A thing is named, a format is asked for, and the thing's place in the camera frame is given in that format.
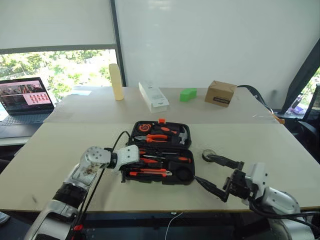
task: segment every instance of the laptop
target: laptop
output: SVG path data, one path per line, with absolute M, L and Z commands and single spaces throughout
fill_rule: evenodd
M 0 81 L 0 102 L 9 114 L 1 139 L 32 136 L 55 108 L 40 77 Z

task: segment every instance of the floor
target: floor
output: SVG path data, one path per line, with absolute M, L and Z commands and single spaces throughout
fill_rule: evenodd
M 29 229 L 25 224 L 13 217 L 7 223 L 0 226 L 0 239 L 23 240 Z M 121 227 L 121 228 L 91 228 L 84 232 L 87 240 L 165 240 L 166 227 L 154 229 L 152 227 Z M 167 233 L 167 240 L 232 240 L 232 226 L 182 226 L 170 227 Z M 270 232 L 247 238 L 247 240 L 273 240 Z

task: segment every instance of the brown box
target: brown box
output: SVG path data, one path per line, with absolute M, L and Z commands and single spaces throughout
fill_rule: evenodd
M 228 107 L 237 85 L 221 81 L 213 81 L 206 92 L 205 102 Z

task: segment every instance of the laptop keyboard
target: laptop keyboard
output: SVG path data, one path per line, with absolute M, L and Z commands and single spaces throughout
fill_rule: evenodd
M 0 122 L 0 126 L 19 125 L 19 124 L 41 124 L 49 115 L 50 115 L 49 113 L 44 113 L 44 114 L 8 116 L 2 122 Z

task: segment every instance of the white wall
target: white wall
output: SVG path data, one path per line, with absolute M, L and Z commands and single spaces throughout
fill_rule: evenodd
M 0 49 L 114 43 L 109 0 L 0 0 Z
M 116 0 L 126 80 L 256 87 L 281 108 L 320 37 L 320 0 Z

